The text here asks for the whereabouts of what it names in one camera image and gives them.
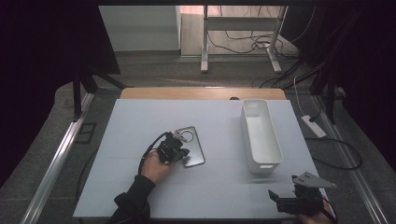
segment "silver phone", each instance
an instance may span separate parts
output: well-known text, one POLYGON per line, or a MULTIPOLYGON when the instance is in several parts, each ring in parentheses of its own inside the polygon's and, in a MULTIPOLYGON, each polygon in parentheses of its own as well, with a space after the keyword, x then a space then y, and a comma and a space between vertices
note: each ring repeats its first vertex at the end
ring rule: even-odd
POLYGON ((195 131, 195 128, 191 126, 178 129, 177 132, 179 132, 187 140, 187 142, 183 142, 183 148, 186 148, 190 151, 189 155, 183 158, 184 166, 192 167, 204 164, 204 152, 201 149, 198 134, 195 131))

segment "human hand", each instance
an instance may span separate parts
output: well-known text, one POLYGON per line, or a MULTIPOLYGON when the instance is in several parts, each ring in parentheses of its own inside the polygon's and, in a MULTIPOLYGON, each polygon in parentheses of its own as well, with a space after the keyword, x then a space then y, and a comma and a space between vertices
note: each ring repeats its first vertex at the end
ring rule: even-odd
POLYGON ((157 150, 153 150, 146 157, 142 168, 142 175, 150 179, 154 184, 157 184, 174 166, 174 162, 163 164, 160 161, 157 150))
MULTIPOLYGON (((326 200, 323 199, 324 209, 332 214, 332 210, 330 209, 329 204, 326 200)), ((300 219, 304 224, 332 224, 332 221, 329 220, 323 213, 319 212, 313 216, 305 216, 305 215, 297 215, 297 218, 300 219)))

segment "white plastic container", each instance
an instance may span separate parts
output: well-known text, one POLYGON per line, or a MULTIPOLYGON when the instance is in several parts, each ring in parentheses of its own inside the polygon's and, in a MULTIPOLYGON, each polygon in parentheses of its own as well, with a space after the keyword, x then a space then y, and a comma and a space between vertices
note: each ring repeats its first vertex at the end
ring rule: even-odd
POLYGON ((271 114, 265 100, 244 100, 242 133, 252 173, 272 173, 283 161, 271 114))

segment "power strip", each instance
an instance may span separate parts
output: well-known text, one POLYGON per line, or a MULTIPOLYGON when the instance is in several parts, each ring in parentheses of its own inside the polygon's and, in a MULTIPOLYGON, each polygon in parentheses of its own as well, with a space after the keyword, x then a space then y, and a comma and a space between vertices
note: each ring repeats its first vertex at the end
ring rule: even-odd
POLYGON ((303 120, 303 122, 305 123, 305 125, 312 131, 312 133, 314 133, 318 138, 324 137, 326 136, 326 133, 323 132, 323 130, 317 125, 316 122, 311 122, 309 121, 311 117, 309 117, 309 115, 305 115, 303 117, 301 117, 301 119, 303 120))

